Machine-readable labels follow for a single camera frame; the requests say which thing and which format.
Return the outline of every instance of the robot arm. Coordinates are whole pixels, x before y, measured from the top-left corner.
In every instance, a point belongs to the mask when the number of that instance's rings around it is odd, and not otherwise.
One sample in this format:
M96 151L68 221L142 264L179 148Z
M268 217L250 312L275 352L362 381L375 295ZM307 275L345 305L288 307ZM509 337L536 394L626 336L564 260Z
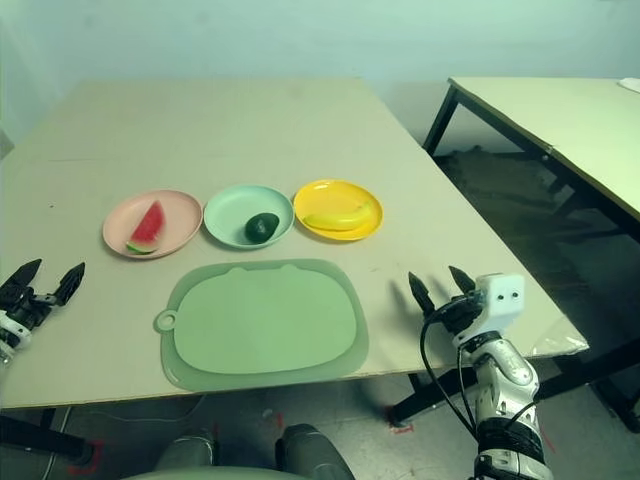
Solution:
M53 307L66 305L80 286L84 263L69 270L54 293L36 295L29 283L41 260L21 266L0 285L0 365L8 364L16 350L31 343L31 332L47 318Z
M524 278L492 274L474 282L461 270L450 270L464 294L438 310L415 275L409 274L409 282L427 323L442 321L478 378L474 478L553 480L545 465L533 401L538 376L511 342L502 338L524 308Z

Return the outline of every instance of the green cutting board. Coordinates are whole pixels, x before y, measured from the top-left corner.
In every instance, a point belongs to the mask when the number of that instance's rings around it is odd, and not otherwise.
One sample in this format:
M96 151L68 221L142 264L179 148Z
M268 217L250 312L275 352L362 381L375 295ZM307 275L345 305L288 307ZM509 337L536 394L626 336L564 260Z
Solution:
M196 269L154 325L167 378L194 391L329 380L356 370L368 350L356 292L324 260Z

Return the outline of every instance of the watermelon slice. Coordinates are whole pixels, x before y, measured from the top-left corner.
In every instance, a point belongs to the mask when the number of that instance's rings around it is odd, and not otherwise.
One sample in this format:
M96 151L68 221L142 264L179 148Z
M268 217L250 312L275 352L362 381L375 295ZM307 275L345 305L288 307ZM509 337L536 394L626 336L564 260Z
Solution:
M158 249L164 231L164 210L156 200L151 204L142 221L127 242L127 248L138 255L148 255Z

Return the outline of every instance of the banana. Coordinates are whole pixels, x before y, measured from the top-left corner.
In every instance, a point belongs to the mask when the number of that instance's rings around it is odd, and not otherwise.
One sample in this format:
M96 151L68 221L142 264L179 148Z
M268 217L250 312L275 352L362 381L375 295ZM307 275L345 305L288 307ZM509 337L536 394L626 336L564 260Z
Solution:
M320 230L347 231L362 226L371 214L371 206L365 203L350 213L313 213L304 217L302 221Z

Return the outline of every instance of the table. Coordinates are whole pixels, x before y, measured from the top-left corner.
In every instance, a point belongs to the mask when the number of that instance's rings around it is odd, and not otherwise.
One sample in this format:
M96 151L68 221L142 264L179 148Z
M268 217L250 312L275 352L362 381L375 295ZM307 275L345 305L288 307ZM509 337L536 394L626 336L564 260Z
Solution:
M564 184L575 191L556 214L587 198L589 206L620 227L593 237L622 232L640 241L640 94L614 79L454 77L449 83L423 145L427 153L435 153L457 106L463 105L553 172L557 180L551 191ZM590 362L562 362L566 378L577 383L599 380L600 395L634 432L640 432L634 402L606 377L639 364L639 352L640 339L635 339ZM543 383L539 398L568 384ZM439 399L439 392L423 392L420 407Z
M123 198L155 188L205 203L237 183L294 195L319 178L370 189L381 230L355 243L295 228L273 246L221 248L206 231L182 250L128 261L101 242ZM2 276L43 258L34 286L52 290L80 261L76 296L49 318L5 372L4 408L60 406L186 393L165 378L152 320L185 273L213 263L310 257L352 280L370 348L348 378L415 372L422 323L407 272L436 304L456 288L447 265L472 276L519 272L527 308L507 332L527 355L586 348L569 320L436 165L358 79L131 80L80 85L2 165ZM436 368L454 365L443 329L428 345Z

